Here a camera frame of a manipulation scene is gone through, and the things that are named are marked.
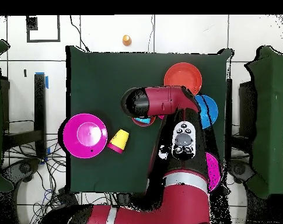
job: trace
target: plate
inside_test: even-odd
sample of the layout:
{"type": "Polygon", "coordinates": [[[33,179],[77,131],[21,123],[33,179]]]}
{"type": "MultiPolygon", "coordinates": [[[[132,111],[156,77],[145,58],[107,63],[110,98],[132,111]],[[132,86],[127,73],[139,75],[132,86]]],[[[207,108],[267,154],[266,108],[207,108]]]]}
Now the plate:
{"type": "Polygon", "coordinates": [[[132,118],[133,122],[136,123],[136,125],[139,125],[141,127],[150,126],[152,123],[155,122],[155,119],[156,119],[156,116],[151,117],[149,124],[147,124],[147,123],[140,122],[140,121],[136,120],[135,118],[132,118]]]}
{"type": "Polygon", "coordinates": [[[77,114],[66,123],[62,138],[71,155],[92,158],[106,146],[107,129],[98,117],[86,113],[77,114]]]}
{"type": "Polygon", "coordinates": [[[197,95],[201,85],[200,71],[187,62],[171,66],[164,77],[164,86],[185,86],[193,95],[197,95]]]}
{"type": "Polygon", "coordinates": [[[206,152],[205,157],[207,158],[208,176],[209,176],[209,191],[213,191],[217,188],[220,183],[221,174],[219,169],[219,163],[217,159],[210,153],[206,152]]]}
{"type": "Polygon", "coordinates": [[[200,118],[201,118],[201,125],[203,129],[208,128],[211,125],[209,120],[209,116],[211,117],[212,124],[216,121],[218,117],[218,107],[216,102],[207,95],[196,95],[195,100],[200,106],[200,118]]]}

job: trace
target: yellow cup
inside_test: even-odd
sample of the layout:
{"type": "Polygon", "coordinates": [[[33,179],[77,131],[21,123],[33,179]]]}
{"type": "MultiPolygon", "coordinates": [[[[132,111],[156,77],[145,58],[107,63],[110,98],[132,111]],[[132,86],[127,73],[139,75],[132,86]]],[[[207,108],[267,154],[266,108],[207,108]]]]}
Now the yellow cup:
{"type": "Polygon", "coordinates": [[[127,131],[124,131],[123,129],[120,129],[111,139],[108,147],[121,154],[125,149],[125,144],[127,143],[128,138],[129,133],[127,131]]]}

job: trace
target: floor tile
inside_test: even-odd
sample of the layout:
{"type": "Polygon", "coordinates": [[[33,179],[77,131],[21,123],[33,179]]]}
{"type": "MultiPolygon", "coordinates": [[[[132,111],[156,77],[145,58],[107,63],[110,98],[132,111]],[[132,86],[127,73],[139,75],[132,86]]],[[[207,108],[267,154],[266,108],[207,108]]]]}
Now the floor tile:
{"type": "Polygon", "coordinates": [[[230,206],[229,213],[232,219],[246,219],[247,207],[230,206]]]}
{"type": "MultiPolygon", "coordinates": [[[[6,38],[6,17],[0,16],[0,40],[7,40],[6,38]]],[[[7,60],[6,52],[0,55],[0,60],[7,60]]]]}
{"type": "Polygon", "coordinates": [[[232,224],[245,224],[246,219],[241,219],[241,218],[234,218],[232,219],[232,224]]]}
{"type": "Polygon", "coordinates": [[[230,183],[227,183],[227,185],[231,190],[231,193],[228,195],[228,205],[247,206],[247,195],[244,185],[234,182],[230,174],[228,174],[228,177],[230,177],[228,178],[230,183]]]}
{"type": "Polygon", "coordinates": [[[9,62],[10,121],[34,119],[34,74],[36,72],[44,72],[48,77],[48,88],[45,91],[46,133],[57,133],[61,123],[65,120],[65,62],[9,62]]]}
{"type": "MultiPolygon", "coordinates": [[[[90,51],[132,52],[148,51],[149,37],[153,30],[152,15],[81,16],[81,38],[90,51]],[[124,46],[124,35],[132,44],[124,46]]],[[[149,51],[153,51],[153,34],[149,51]]]]}
{"type": "Polygon", "coordinates": [[[34,221],[34,211],[32,205],[17,205],[19,224],[29,224],[31,220],[34,221]]]}
{"type": "MultiPolygon", "coordinates": [[[[66,170],[63,166],[65,164],[65,158],[64,157],[56,157],[56,154],[54,154],[54,158],[48,158],[48,164],[49,164],[49,170],[51,174],[53,175],[55,182],[56,182],[56,192],[58,193],[58,190],[60,188],[63,188],[66,185],[66,170]]],[[[47,192],[45,192],[43,186],[42,186],[42,180],[39,176],[39,173],[41,177],[43,178],[43,186],[46,190],[50,190],[50,174],[47,169],[46,164],[40,164],[39,169],[37,173],[34,173],[33,179],[28,183],[21,183],[19,192],[18,192],[18,204],[45,204],[47,203],[47,198],[51,197],[51,194],[48,195],[47,198],[45,196],[47,195],[47,192]]]]}
{"type": "Polygon", "coordinates": [[[217,53],[227,48],[227,15],[156,15],[156,53],[217,53]]]}
{"type": "MultiPolygon", "coordinates": [[[[79,28],[79,16],[72,16],[72,21],[79,28]]],[[[53,26],[57,25],[57,18],[37,16],[37,22],[40,28],[30,31],[30,39],[31,36],[37,39],[55,38],[53,26]]],[[[60,16],[60,38],[60,42],[28,43],[26,17],[8,17],[9,60],[65,60],[65,46],[80,46],[80,35],[71,25],[68,15],[60,16]]]]}
{"type": "Polygon", "coordinates": [[[252,61],[259,46],[283,53],[283,15],[229,15],[229,47],[232,61],[252,61]]]}
{"type": "Polygon", "coordinates": [[[240,124],[240,100],[239,100],[239,87],[243,82],[251,80],[250,74],[244,67],[245,63],[232,63],[231,65],[231,78],[232,78],[232,124],[240,124]]]}
{"type": "Polygon", "coordinates": [[[7,65],[6,61],[0,61],[0,70],[2,76],[8,76],[8,70],[6,65],[7,65]]]}

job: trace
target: black cable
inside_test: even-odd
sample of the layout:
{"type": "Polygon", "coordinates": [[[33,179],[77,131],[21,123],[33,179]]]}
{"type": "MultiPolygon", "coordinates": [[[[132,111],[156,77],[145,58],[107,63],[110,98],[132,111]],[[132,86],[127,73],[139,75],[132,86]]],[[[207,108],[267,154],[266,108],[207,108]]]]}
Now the black cable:
{"type": "Polygon", "coordinates": [[[18,120],[18,121],[7,121],[8,123],[18,123],[18,122],[28,122],[28,121],[31,121],[34,123],[33,120],[18,120]]]}
{"type": "Polygon", "coordinates": [[[110,198],[111,204],[113,205],[113,200],[112,200],[112,197],[111,197],[111,193],[109,193],[109,198],[110,198]]]}
{"type": "Polygon", "coordinates": [[[152,33],[153,33],[153,30],[149,36],[149,41],[148,41],[148,52],[149,52],[149,43],[151,42],[151,37],[152,37],[152,33]]]}
{"type": "Polygon", "coordinates": [[[70,18],[70,20],[71,20],[71,25],[72,25],[74,28],[77,29],[77,31],[78,31],[78,33],[79,33],[79,35],[80,35],[80,41],[81,41],[82,44],[85,46],[86,51],[89,53],[90,51],[89,51],[88,47],[84,44],[84,42],[83,42],[82,39],[81,39],[81,34],[80,34],[79,29],[73,24],[72,16],[70,15],[69,18],[70,18]]]}
{"type": "Polygon", "coordinates": [[[15,149],[14,149],[14,151],[9,151],[10,153],[14,153],[14,154],[22,154],[22,153],[20,153],[20,152],[18,152],[18,151],[16,151],[15,149]]]}
{"type": "Polygon", "coordinates": [[[88,201],[88,198],[87,198],[87,196],[86,196],[86,193],[85,193],[85,199],[87,200],[88,204],[90,204],[89,201],[88,201]]]}
{"type": "Polygon", "coordinates": [[[37,211],[34,210],[34,207],[36,206],[36,204],[40,206],[40,209],[38,209],[40,212],[41,212],[41,210],[43,209],[43,207],[42,207],[41,204],[39,204],[39,203],[33,204],[33,213],[34,213],[34,215],[32,216],[32,218],[31,218],[29,224],[35,224],[36,220],[34,220],[34,222],[32,223],[32,220],[33,220],[33,218],[34,218],[35,216],[36,216],[37,218],[40,217],[40,212],[39,212],[39,214],[37,214],[37,211]]]}
{"type": "Polygon", "coordinates": [[[24,147],[24,148],[28,148],[28,149],[33,149],[35,151],[35,149],[33,148],[33,146],[29,143],[27,144],[24,144],[24,145],[20,145],[21,147],[24,147]]]}
{"type": "Polygon", "coordinates": [[[54,138],[54,139],[50,139],[50,140],[46,140],[46,142],[48,141],[53,141],[53,140],[57,140],[58,138],[54,138]]]}
{"type": "Polygon", "coordinates": [[[66,171],[60,171],[60,170],[58,170],[58,167],[61,166],[60,164],[59,164],[56,168],[55,168],[54,166],[50,165],[50,164],[49,164],[49,166],[50,166],[52,169],[54,169],[55,171],[58,171],[58,172],[60,172],[60,173],[66,173],[66,171]]]}
{"type": "Polygon", "coordinates": [[[107,195],[106,195],[105,192],[104,192],[104,195],[105,195],[105,198],[106,198],[106,203],[108,204],[108,198],[107,198],[107,195]]]}
{"type": "Polygon", "coordinates": [[[100,200],[101,198],[106,198],[107,200],[109,200],[107,197],[100,197],[100,198],[94,200],[91,204],[93,204],[93,203],[96,202],[97,200],[100,200]]]}
{"type": "Polygon", "coordinates": [[[20,149],[20,151],[21,151],[21,153],[22,153],[23,156],[27,156],[27,157],[30,157],[30,158],[36,158],[36,157],[37,157],[37,156],[33,156],[33,155],[26,155],[26,154],[23,152],[21,146],[19,146],[19,149],[20,149]]]}
{"type": "MultiPolygon", "coordinates": [[[[63,156],[53,156],[54,158],[62,158],[63,156]]],[[[22,156],[10,156],[10,158],[15,158],[15,159],[26,159],[29,158],[28,156],[22,157],[22,156]]],[[[31,158],[37,158],[39,160],[41,160],[41,162],[43,162],[43,159],[38,158],[37,156],[35,157],[31,157],[31,158]]]]}
{"type": "Polygon", "coordinates": [[[112,193],[112,197],[115,200],[115,202],[117,203],[117,205],[120,205],[120,203],[118,202],[117,198],[114,196],[114,193],[112,193]]]}
{"type": "Polygon", "coordinates": [[[39,173],[39,171],[36,171],[36,172],[37,172],[37,174],[38,174],[38,175],[40,176],[40,178],[41,178],[41,186],[43,187],[43,189],[44,189],[45,191],[47,191],[47,189],[45,189],[44,180],[43,180],[41,174],[39,173]]]}
{"type": "MultiPolygon", "coordinates": [[[[49,146],[48,148],[50,148],[50,147],[52,147],[52,146],[54,146],[54,145],[57,146],[57,144],[58,144],[58,142],[55,143],[55,144],[53,144],[53,145],[51,145],[51,146],[49,146]]],[[[19,149],[20,149],[21,153],[22,153],[24,156],[26,156],[26,154],[23,152],[23,150],[21,149],[20,146],[19,146],[19,149]]],[[[54,149],[53,152],[46,154],[46,157],[49,156],[49,155],[52,155],[52,154],[55,153],[56,151],[59,151],[59,150],[61,149],[61,147],[60,147],[59,149],[57,149],[57,150],[55,150],[55,149],[54,149]]]]}
{"type": "Polygon", "coordinates": [[[50,199],[50,201],[52,201],[54,196],[55,196],[55,193],[56,193],[57,184],[56,184],[56,180],[55,180],[53,174],[51,174],[51,170],[48,167],[48,162],[46,162],[46,164],[47,164],[47,170],[49,172],[50,188],[51,188],[51,191],[54,192],[54,193],[52,193],[51,199],[50,199]]]}

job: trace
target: orange plate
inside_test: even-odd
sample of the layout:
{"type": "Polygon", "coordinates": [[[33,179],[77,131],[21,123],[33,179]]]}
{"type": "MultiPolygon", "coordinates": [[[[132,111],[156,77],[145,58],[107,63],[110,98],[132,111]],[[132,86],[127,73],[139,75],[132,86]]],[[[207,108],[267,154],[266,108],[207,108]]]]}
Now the orange plate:
{"type": "Polygon", "coordinates": [[[197,95],[201,85],[200,71],[187,62],[171,66],[164,77],[164,86],[185,86],[193,95],[197,95]]]}

